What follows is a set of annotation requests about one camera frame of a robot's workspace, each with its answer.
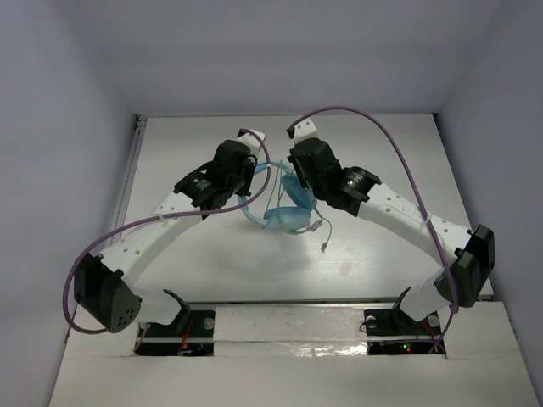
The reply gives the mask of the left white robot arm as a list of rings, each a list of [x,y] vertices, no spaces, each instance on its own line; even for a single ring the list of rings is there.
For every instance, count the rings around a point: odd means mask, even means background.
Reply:
[[[100,327],[118,333],[136,318],[142,300],[132,287],[147,267],[179,236],[210,215],[234,210],[233,196],[254,201],[250,187],[258,158],[267,154],[265,136],[242,129],[222,142],[213,159],[184,176],[153,215],[111,231],[76,259],[64,285]]]

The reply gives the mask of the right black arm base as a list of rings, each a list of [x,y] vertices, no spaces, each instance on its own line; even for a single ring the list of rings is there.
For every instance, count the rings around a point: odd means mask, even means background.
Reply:
[[[447,304],[408,287],[391,307],[366,310],[358,330],[369,338],[370,355],[445,355],[438,310]]]

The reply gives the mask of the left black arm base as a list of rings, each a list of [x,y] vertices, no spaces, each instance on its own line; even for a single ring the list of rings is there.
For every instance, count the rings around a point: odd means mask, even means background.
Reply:
[[[144,322],[137,331],[133,353],[149,357],[207,357],[214,355],[216,310],[196,308],[171,290],[179,310],[169,324]]]

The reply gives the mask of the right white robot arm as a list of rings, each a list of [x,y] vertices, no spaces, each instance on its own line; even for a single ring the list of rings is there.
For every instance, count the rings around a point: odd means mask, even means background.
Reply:
[[[471,308],[495,266],[495,236],[487,226],[459,226],[421,209],[361,167],[343,167],[317,137],[294,142],[288,161],[316,199],[372,222],[421,249],[440,270],[397,299],[392,323],[410,333],[445,307]]]

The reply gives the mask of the light blue headphones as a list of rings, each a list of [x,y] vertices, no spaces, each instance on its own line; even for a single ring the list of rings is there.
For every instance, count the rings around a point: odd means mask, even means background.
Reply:
[[[241,208],[244,216],[264,230],[284,231],[292,235],[300,235],[315,231],[322,226],[321,220],[311,221],[312,212],[316,209],[316,200],[311,193],[301,186],[294,167],[282,161],[272,161],[270,164],[258,164],[255,175],[271,167],[277,169],[273,189],[280,184],[277,203],[274,208],[266,207],[262,216],[253,215],[249,206]]]

